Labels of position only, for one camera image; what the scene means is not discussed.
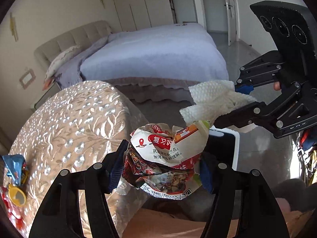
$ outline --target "blue plastic wrapper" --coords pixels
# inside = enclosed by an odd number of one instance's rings
[[[22,155],[5,155],[2,156],[8,169],[7,176],[12,178],[12,182],[21,186],[21,180],[24,178],[23,170],[27,170],[25,159]]]

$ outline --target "open door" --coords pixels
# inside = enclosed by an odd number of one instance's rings
[[[230,46],[237,40],[235,0],[226,0],[225,6],[228,18],[228,46]]]

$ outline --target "pillow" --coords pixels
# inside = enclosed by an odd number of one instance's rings
[[[72,46],[65,51],[61,52],[51,63],[46,72],[45,81],[51,78],[56,71],[66,62],[73,59],[76,55],[81,53],[83,48],[81,46]]]

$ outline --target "metal screw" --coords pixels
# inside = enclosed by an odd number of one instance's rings
[[[282,122],[282,121],[277,121],[277,122],[276,122],[276,126],[277,126],[278,128],[282,128],[282,127],[283,127],[283,122]]]
[[[258,170],[256,170],[256,169],[254,169],[254,170],[252,170],[252,174],[253,174],[254,176],[259,176],[259,175],[260,175],[260,172],[259,172]]]
[[[66,176],[68,174],[68,171],[66,169],[61,171],[61,176]]]
[[[102,168],[102,164],[101,163],[95,163],[94,164],[94,169],[100,169]]]
[[[261,112],[261,110],[260,110],[260,108],[256,107],[256,108],[253,109],[253,112],[256,113],[256,114],[258,114],[258,113]]]
[[[226,165],[225,163],[219,163],[219,164],[218,164],[218,167],[219,167],[220,169],[226,169],[226,168],[227,168],[227,165]]]

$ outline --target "crumpled tissue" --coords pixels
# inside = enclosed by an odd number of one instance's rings
[[[194,121],[207,120],[212,126],[219,116],[256,101],[250,95],[235,92],[235,86],[232,81],[214,80],[199,83],[190,86],[189,91],[196,105],[180,110],[187,125]],[[248,132],[255,127],[255,124],[250,124],[243,128],[235,126],[230,126],[229,128],[239,132]]]

